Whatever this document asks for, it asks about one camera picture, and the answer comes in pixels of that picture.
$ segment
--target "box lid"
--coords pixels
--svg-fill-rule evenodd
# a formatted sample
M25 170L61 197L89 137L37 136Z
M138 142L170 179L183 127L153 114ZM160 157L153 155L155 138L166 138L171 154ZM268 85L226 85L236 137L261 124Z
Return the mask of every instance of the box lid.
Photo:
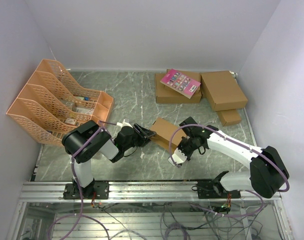
M214 111L245 107L247 98L229 71L201 73L201 82Z
M223 126L238 124L242 121L240 114L236 109L216 112Z

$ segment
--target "pink book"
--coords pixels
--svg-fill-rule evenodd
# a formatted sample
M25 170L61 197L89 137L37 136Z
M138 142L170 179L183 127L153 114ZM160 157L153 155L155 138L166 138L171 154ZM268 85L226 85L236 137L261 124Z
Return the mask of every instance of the pink book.
M162 78L161 83L174 89L180 94L183 94L187 98L191 98L197 88L201 85L200 82L184 75L183 73L171 69L164 78Z

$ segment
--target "glass panel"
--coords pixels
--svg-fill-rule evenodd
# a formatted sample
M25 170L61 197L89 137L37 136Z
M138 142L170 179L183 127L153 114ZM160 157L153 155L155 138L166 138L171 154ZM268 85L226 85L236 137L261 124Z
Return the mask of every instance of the glass panel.
M199 207L214 209L225 202L208 203L104 203L94 207L84 204L83 215L101 222L110 239L115 240L285 240L275 216L273 201L265 202L263 210L247 217L260 207L260 202L233 202L228 216L220 217ZM50 232L53 240L65 236L74 225L80 212L79 203L30 203L17 240L46 240L49 226L65 215ZM88 218L79 224L67 239L108 239L101 225Z

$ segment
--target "robotic arm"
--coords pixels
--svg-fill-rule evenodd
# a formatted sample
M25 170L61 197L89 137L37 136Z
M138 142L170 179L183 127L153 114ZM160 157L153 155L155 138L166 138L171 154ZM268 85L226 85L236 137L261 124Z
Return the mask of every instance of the robotic arm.
M197 124L192 117L187 118L180 126L190 124ZM270 159L284 173L286 178L289 178L289 174L275 148L271 146L266 148L252 146L227 136L216 127L210 125L207 127L217 131L218 134L199 126L184 127L183 131L187 137L182 139L172 158L169 158L169 162L174 166L181 165L190 160L195 150L203 155L206 149L212 149L224 153L246 166L249 169L248 171L224 171L212 181L213 185L211 187L215 189L219 196L222 193L234 190L254 190L264 198L271 198L279 190L284 184L283 177L257 153Z
M90 160L94 154L100 152L112 163L115 163L124 156L126 150L132 147L144 147L150 141L150 137L156 135L155 132L137 124L131 126L126 120L119 125L121 130L114 140L103 128L75 157L75 172L85 198L91 198L94 192L99 191L91 173ZM169 158L172 165L182 165L184 162L190 161L195 150L203 155L206 149L212 149L226 154L249 169L242 172L224 171L215 179L207 180L209 184L197 186L203 190L206 188L205 190L209 192L215 190L215 197L225 197L227 193L234 190L254 190L264 198L271 198L284 184L284 178L261 155L270 159L284 173L286 178L289 178L277 150L273 147L260 148L245 144L210 125L207 127L215 132L200 126L186 125L197 125L197 123L192 117L189 117L180 124L187 137L182 139L174 154ZM73 155L98 129L99 126L91 120L66 134L62 140L66 152ZM66 187L65 191L71 194L64 193L64 198L79 198L75 179L71 185L72 189Z
M96 186L92 175L91 158L97 152L100 152L112 163L115 163L124 156L125 151L133 147L144 147L150 141L150 137L156 135L156 132L145 129L136 123L131 126L128 123L128 119L125 119L119 126L121 130L114 140L103 128L75 157L74 169L85 198L91 197L93 192L95 192ZM70 131L62 139L66 153L72 156L98 129L99 126L91 120ZM65 194L64 197L66 199L77 199L79 196L76 194L75 177L71 188L68 189L68 192L72 193Z

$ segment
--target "white wall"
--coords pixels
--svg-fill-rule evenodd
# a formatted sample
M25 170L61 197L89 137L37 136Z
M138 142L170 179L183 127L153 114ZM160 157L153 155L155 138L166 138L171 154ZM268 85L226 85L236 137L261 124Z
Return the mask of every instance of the white wall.
M67 68L238 72L279 0L26 2Z
M280 2L239 83L258 144L276 147L289 171L282 196L296 239L304 239L304 0Z
M26 3L0 0L0 240L40 147L5 113L41 59L51 57Z

